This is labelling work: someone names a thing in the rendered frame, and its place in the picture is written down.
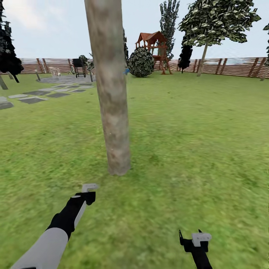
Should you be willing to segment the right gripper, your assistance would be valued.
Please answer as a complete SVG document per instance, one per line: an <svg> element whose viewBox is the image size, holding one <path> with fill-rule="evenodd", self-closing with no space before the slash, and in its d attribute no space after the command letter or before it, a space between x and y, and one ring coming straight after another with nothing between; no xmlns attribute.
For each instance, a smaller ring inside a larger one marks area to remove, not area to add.
<svg viewBox="0 0 269 269"><path fill-rule="evenodd" d="M208 242L207 241L201 241L200 244L201 246L194 246L192 239L183 239L182 233L179 230L179 235L180 235L180 243L181 245L184 246L185 252L191 252L192 256L195 258L197 256L207 256L206 252L208 252Z"/></svg>

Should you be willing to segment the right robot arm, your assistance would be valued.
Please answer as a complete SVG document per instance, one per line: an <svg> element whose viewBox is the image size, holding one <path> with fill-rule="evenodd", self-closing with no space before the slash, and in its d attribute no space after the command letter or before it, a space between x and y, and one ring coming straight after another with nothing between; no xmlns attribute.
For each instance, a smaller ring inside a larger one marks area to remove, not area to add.
<svg viewBox="0 0 269 269"><path fill-rule="evenodd" d="M180 243L184 246L185 252L191 252L196 263L197 269L213 269L207 259L208 241L212 239L210 233L199 232L192 233L192 239L183 239L182 233L179 230Z"/></svg>

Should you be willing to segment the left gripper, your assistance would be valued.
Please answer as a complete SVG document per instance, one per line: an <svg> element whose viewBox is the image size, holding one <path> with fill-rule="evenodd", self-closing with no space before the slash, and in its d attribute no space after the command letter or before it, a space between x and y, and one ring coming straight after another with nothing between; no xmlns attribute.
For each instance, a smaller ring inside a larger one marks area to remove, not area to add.
<svg viewBox="0 0 269 269"><path fill-rule="evenodd" d="M96 192L85 192L81 194L87 197L87 202L95 202Z"/></svg>

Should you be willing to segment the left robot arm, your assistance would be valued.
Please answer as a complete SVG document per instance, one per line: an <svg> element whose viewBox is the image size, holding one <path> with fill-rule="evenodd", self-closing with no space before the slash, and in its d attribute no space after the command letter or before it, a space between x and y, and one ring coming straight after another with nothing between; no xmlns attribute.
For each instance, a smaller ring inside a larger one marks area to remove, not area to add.
<svg viewBox="0 0 269 269"><path fill-rule="evenodd" d="M88 202L95 202L96 183L83 184L82 193L71 197L66 207L54 215L50 226L10 269L57 269L65 247Z"/></svg>

